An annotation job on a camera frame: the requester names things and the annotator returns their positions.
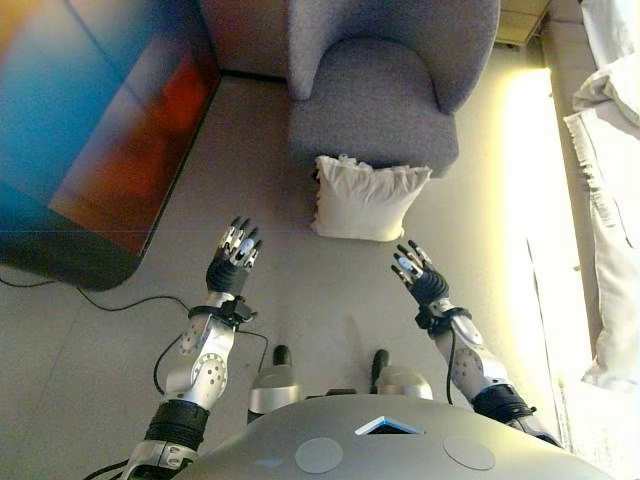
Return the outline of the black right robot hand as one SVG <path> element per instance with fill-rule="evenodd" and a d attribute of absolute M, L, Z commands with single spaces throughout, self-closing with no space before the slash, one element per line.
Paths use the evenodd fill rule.
<path fill-rule="evenodd" d="M 426 251 L 413 240 L 397 245 L 391 270 L 420 306 L 449 297 L 449 285 Z"/>

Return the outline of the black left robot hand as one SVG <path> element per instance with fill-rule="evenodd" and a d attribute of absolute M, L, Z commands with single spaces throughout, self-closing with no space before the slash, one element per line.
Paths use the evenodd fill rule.
<path fill-rule="evenodd" d="M 250 218 L 236 217 L 220 238 L 205 281 L 209 292 L 238 296 L 260 253 L 262 240 Z"/>

